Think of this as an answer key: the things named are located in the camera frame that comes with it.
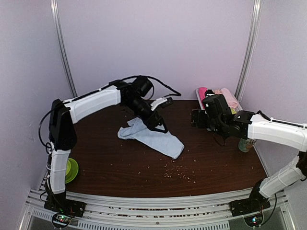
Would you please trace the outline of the magenta pink towel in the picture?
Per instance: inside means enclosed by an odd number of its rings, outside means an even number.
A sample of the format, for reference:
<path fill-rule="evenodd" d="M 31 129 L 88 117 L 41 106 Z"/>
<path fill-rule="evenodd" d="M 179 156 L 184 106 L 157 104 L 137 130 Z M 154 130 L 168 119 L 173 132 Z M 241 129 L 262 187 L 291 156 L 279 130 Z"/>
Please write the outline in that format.
<path fill-rule="evenodd" d="M 198 99 L 202 102 L 202 100 L 206 97 L 206 92 L 207 92 L 207 88 L 206 87 L 199 87 L 197 90 L 196 90 L 196 93 L 197 93 L 197 97 Z"/>

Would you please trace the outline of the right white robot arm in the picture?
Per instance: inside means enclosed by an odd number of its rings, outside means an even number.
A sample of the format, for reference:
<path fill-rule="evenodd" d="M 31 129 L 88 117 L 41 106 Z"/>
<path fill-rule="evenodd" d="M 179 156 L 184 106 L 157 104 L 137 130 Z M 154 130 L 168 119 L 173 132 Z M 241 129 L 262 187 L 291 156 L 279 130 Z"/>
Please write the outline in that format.
<path fill-rule="evenodd" d="M 236 114 L 193 110 L 191 125 L 205 128 L 223 139 L 230 137 L 256 142 L 256 151 L 265 168 L 277 160 L 280 169 L 254 185 L 246 200 L 249 211 L 257 211 L 264 200 L 307 178 L 307 126 L 274 118 L 261 112 L 239 111 Z"/>

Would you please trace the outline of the white plastic basket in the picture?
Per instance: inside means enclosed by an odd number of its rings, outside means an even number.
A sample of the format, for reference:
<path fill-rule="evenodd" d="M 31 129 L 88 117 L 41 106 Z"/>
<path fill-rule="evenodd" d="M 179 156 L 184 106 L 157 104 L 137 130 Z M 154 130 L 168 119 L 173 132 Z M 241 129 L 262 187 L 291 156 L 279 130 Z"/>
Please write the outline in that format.
<path fill-rule="evenodd" d="M 200 105 L 201 110 L 204 110 L 204 109 L 205 109 L 205 106 L 204 106 L 203 102 L 201 102 L 199 99 L 198 99 L 198 102 L 199 102 L 199 105 Z M 233 114 L 235 114 L 235 113 L 237 113 L 238 111 L 241 111 L 241 110 L 243 110 L 243 108 L 242 108 L 242 106 L 239 104 L 239 102 L 238 102 L 238 107 L 237 107 L 236 109 L 231 108 L 231 111 L 232 111 Z"/>

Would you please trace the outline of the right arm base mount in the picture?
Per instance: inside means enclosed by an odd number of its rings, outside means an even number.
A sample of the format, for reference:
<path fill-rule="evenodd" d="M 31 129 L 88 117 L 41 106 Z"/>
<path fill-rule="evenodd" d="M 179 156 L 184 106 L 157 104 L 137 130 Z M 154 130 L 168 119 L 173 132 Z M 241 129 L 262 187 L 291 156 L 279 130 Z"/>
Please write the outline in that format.
<path fill-rule="evenodd" d="M 254 212 L 261 212 L 263 209 L 270 208 L 271 204 L 267 198 L 249 197 L 232 201 L 229 203 L 229 206 L 232 216 L 236 217 Z"/>

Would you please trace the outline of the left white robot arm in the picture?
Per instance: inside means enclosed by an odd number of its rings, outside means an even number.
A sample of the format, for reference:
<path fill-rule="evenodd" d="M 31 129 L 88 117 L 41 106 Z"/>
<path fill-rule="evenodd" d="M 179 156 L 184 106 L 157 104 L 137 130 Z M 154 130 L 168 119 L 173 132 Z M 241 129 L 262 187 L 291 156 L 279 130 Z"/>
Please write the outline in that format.
<path fill-rule="evenodd" d="M 139 117 L 150 131 L 167 133 L 168 129 L 163 118 L 158 114 L 158 107 L 172 104 L 171 97 L 161 97 L 148 103 L 144 96 L 152 84 L 147 78 L 127 83 L 115 80 L 108 85 L 85 95 L 52 104 L 49 120 L 49 142 L 46 144 L 51 151 L 49 167 L 49 188 L 53 195 L 50 204 L 59 213 L 69 209 L 69 202 L 61 195 L 65 192 L 65 175 L 67 161 L 71 150 L 77 143 L 74 124 L 83 118 L 113 105 L 123 105 Z"/>

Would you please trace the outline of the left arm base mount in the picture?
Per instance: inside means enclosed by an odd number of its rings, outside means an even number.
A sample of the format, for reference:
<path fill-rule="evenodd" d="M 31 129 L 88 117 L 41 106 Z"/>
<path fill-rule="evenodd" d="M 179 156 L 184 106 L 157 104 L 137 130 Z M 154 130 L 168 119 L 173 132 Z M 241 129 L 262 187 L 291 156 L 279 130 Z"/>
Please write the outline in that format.
<path fill-rule="evenodd" d="M 48 196 L 44 203 L 44 208 L 57 213 L 65 214 L 72 217 L 83 217 L 86 204 L 81 201 L 64 199 L 59 201 L 53 196 Z"/>

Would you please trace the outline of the light blue towel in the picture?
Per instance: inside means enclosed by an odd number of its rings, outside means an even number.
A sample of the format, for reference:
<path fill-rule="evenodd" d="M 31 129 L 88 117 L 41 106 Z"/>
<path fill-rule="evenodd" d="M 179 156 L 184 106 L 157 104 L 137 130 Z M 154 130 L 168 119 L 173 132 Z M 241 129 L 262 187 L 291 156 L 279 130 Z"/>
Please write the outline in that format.
<path fill-rule="evenodd" d="M 134 118 L 128 121 L 127 124 L 128 127 L 119 129 L 118 138 L 137 140 L 172 159 L 177 159 L 185 147 L 169 131 L 161 133 L 149 130 L 140 118 Z"/>

